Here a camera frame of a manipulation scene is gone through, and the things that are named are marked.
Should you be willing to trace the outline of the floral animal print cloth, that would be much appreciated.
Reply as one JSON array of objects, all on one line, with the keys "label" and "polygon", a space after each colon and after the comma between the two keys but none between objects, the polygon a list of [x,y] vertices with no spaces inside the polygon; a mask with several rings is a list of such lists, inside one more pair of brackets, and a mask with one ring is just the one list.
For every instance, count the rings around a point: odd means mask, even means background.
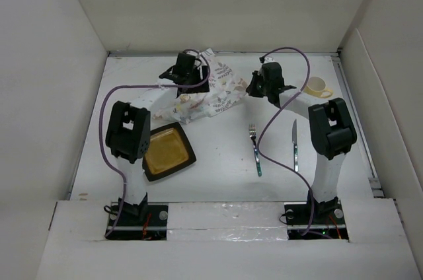
[{"label": "floral animal print cloth", "polygon": [[247,82],[222,62],[211,48],[202,52],[207,59],[211,74],[210,91],[181,94],[178,98],[159,108],[153,118],[168,122],[188,124],[194,120],[218,115],[245,96]]}]

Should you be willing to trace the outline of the square black yellow plate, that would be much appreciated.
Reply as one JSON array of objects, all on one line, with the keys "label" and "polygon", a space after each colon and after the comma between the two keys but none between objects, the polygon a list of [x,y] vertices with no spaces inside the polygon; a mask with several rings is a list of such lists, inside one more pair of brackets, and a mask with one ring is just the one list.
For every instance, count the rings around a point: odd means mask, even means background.
[{"label": "square black yellow plate", "polygon": [[143,171],[149,182],[171,176],[196,161],[189,139],[178,122],[151,131],[150,145],[143,158]]}]

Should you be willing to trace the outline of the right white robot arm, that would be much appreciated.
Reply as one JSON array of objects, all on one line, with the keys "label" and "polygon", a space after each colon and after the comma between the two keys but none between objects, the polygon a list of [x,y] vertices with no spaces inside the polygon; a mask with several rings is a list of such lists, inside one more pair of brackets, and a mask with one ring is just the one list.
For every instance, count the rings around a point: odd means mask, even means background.
[{"label": "right white robot arm", "polygon": [[317,165],[305,214],[311,222],[321,223],[338,203],[337,186],[342,163],[357,141],[348,107],[342,98],[324,101],[286,85],[282,66],[272,58],[262,57],[260,62],[262,66],[252,73],[247,94],[266,98],[275,107],[309,120]]}]

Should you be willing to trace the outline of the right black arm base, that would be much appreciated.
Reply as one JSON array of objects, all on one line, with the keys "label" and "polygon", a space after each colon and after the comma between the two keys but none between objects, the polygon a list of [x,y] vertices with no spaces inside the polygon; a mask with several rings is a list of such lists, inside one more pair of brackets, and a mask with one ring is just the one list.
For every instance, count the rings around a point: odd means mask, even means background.
[{"label": "right black arm base", "polygon": [[288,240],[348,240],[341,202],[318,203],[311,214],[311,202],[285,202],[280,222],[287,228]]}]

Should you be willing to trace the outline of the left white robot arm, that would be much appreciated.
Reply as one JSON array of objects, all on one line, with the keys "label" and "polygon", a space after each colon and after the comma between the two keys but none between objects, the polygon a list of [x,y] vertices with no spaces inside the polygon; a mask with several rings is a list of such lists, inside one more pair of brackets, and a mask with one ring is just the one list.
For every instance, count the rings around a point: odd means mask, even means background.
[{"label": "left white robot arm", "polygon": [[[119,85],[106,94],[98,118],[98,141],[102,159],[107,167],[122,180],[122,196],[117,209],[108,207],[115,216],[114,223],[125,216],[133,225],[140,225],[147,218],[147,208],[142,205],[145,198],[137,189],[140,182],[133,174],[126,174],[113,165],[106,156],[106,149],[116,159],[135,164],[143,159],[149,146],[152,113],[185,92],[205,93],[210,91],[211,67],[207,59],[195,50],[185,50],[177,55],[176,63],[159,75],[152,85]],[[107,129],[104,129],[104,113],[110,97],[118,90],[144,89],[141,99],[134,102],[116,101],[112,105]]]}]

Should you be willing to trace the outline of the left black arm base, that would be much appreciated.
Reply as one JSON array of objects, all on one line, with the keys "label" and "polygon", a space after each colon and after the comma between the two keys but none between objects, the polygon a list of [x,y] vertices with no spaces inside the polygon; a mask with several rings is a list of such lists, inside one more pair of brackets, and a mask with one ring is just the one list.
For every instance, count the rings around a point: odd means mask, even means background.
[{"label": "left black arm base", "polygon": [[144,203],[141,215],[138,216],[122,211],[114,228],[118,204],[112,202],[111,205],[105,205],[104,211],[108,214],[105,230],[107,240],[159,241],[167,239],[168,203]]}]

